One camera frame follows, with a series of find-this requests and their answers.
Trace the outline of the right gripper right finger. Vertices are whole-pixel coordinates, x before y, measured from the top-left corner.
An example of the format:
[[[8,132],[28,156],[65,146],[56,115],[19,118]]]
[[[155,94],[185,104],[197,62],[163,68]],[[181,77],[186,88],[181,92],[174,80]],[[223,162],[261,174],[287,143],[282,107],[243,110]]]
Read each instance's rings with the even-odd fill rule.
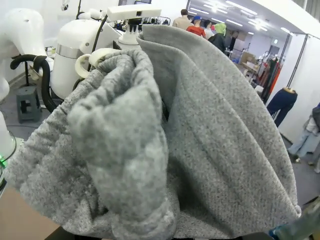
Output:
[[[268,234],[264,232],[256,232],[238,237],[175,237],[175,240],[272,240]]]

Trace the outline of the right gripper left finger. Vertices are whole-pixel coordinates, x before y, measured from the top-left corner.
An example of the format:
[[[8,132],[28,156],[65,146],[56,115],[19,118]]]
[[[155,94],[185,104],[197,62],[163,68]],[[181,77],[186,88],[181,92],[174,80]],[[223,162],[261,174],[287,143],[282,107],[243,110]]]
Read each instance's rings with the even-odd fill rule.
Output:
[[[58,227],[54,230],[45,240],[81,240],[82,236],[70,233],[64,230],[62,227]]]

